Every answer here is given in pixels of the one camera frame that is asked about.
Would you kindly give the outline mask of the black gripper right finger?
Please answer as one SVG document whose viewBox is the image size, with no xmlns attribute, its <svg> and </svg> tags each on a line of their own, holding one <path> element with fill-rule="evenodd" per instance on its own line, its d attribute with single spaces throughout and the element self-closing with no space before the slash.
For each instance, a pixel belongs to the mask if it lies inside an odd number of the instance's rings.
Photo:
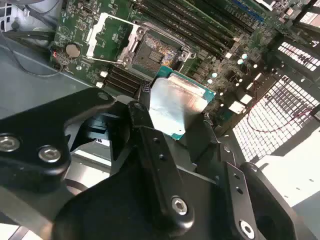
<svg viewBox="0 0 320 240">
<path fill-rule="evenodd" d="M 296 240 L 294 212 L 254 164 L 237 166 L 202 113 L 184 120 L 182 137 L 195 172 L 213 180 L 220 236 L 226 240 Z"/>
</svg>

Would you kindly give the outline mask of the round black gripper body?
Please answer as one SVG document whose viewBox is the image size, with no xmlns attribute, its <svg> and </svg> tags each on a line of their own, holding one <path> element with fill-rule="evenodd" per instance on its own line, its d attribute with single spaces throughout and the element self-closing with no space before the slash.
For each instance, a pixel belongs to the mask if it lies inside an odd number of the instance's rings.
<svg viewBox="0 0 320 240">
<path fill-rule="evenodd" d="M 179 170 L 167 147 L 135 148 L 118 173 L 58 213 L 54 240 L 216 240 L 210 181 Z"/>
</svg>

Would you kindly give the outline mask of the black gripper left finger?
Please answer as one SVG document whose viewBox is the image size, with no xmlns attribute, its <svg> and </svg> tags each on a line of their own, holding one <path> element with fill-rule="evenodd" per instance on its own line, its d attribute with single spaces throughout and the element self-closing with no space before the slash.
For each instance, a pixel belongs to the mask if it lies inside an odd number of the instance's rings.
<svg viewBox="0 0 320 240">
<path fill-rule="evenodd" d="M 124 104 L 88 88 L 1 120 L 0 182 L 34 193 L 57 189 L 70 167 L 71 151 L 88 142 L 92 119 L 103 122 L 121 167 L 136 148 L 169 149 L 143 104 Z"/>
</svg>

